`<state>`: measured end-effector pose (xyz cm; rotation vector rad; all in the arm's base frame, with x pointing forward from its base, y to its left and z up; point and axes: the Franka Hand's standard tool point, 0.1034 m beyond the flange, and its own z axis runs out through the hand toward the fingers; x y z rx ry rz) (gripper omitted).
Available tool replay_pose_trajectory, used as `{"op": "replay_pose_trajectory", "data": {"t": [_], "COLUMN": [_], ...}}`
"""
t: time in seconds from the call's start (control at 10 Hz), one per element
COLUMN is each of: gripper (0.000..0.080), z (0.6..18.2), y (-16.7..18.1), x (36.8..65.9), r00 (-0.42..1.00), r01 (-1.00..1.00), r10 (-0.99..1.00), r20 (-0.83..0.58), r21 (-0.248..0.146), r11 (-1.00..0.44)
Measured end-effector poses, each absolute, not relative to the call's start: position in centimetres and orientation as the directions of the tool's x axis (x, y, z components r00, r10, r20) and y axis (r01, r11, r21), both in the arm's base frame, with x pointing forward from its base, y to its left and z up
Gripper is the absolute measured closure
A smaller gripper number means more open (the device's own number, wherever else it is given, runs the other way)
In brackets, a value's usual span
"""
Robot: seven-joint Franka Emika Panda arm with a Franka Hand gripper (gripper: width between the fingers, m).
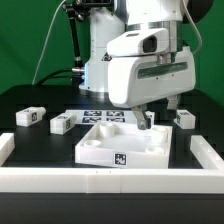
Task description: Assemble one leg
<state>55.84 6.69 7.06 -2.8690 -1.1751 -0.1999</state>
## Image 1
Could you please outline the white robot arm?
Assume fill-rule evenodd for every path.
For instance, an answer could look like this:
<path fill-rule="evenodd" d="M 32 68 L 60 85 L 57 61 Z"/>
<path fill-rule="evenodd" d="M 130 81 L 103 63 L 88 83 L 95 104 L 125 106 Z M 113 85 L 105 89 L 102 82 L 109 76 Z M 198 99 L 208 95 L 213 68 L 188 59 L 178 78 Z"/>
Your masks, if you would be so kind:
<path fill-rule="evenodd" d="M 147 104 L 162 98 L 177 108 L 196 83 L 195 51 L 182 26 L 199 22 L 214 0 L 80 0 L 90 8 L 91 58 L 85 84 L 106 91 L 111 103 L 130 108 L 148 126 Z"/>

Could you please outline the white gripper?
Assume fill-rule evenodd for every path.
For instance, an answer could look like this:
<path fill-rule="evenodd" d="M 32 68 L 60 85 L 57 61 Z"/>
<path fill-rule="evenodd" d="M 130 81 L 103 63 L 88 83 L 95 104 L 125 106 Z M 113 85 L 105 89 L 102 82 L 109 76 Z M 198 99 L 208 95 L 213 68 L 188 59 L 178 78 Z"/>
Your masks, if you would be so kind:
<path fill-rule="evenodd" d="M 113 58 L 108 66 L 109 99 L 116 107 L 133 107 L 140 130 L 147 128 L 146 106 L 142 104 L 168 97 L 167 109 L 176 110 L 179 94 L 195 86 L 194 58 L 189 47 L 177 53 L 174 63 L 157 65 L 156 59 Z"/>

